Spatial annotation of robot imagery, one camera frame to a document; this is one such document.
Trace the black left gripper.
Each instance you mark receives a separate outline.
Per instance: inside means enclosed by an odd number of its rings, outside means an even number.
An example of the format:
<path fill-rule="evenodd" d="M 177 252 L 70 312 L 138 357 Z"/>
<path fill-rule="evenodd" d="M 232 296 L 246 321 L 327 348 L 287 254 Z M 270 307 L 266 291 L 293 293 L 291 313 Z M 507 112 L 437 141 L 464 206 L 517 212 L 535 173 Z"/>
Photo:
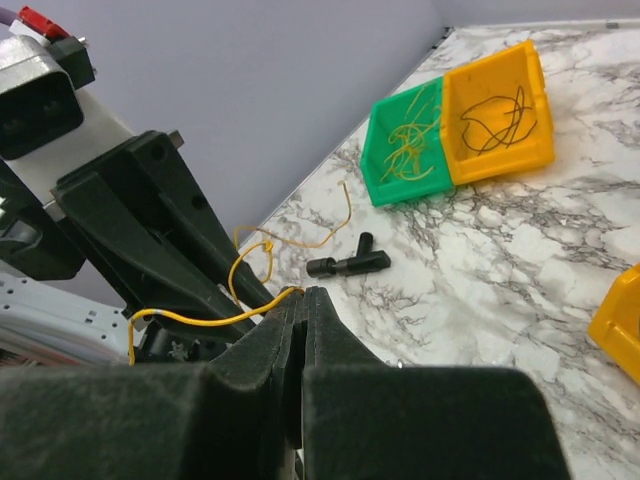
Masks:
<path fill-rule="evenodd" d="M 126 303 L 226 319 L 272 294 L 239 254 L 170 137 L 148 131 L 56 182 L 60 225 Z M 121 310 L 56 289 L 84 260 L 40 202 L 1 164 L 1 357 L 127 360 Z"/>

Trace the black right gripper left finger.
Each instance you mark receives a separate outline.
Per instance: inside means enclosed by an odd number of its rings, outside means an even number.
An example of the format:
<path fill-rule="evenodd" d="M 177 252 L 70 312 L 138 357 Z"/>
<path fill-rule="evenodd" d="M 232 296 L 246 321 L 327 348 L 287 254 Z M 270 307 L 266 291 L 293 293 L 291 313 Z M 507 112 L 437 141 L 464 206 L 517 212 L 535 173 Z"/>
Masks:
<path fill-rule="evenodd" d="M 245 295 L 243 327 L 217 286 L 160 290 L 139 317 L 189 338 L 221 338 L 211 361 L 13 368 L 1 374 L 5 479 L 294 479 L 298 390 L 285 377 L 298 287 Z"/>

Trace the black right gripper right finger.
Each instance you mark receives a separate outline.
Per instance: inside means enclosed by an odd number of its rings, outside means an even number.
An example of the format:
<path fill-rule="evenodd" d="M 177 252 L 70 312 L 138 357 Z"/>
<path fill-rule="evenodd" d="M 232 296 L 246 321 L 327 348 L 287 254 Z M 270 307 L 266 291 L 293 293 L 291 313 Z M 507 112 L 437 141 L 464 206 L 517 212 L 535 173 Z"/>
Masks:
<path fill-rule="evenodd" d="M 302 448 L 309 479 L 567 479 L 540 390 L 504 367 L 392 367 L 309 288 Z"/>

